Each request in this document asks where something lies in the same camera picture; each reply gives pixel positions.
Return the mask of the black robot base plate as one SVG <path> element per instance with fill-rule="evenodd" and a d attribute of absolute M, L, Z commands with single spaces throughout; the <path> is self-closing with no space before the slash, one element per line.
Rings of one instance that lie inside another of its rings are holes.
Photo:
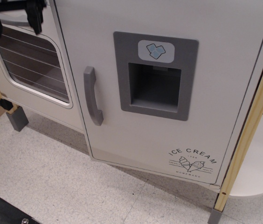
<path fill-rule="evenodd" d="M 0 198 L 0 224 L 40 224 L 40 222 Z"/>

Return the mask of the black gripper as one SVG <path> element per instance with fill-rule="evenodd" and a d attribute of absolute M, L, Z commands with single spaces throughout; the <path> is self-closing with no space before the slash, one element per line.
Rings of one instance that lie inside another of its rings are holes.
<path fill-rule="evenodd" d="M 46 6 L 46 0 L 0 0 L 0 12 L 25 9 L 28 22 L 36 35 L 42 32 L 42 11 Z M 2 30 L 3 26 L 0 21 L 0 37 Z"/>

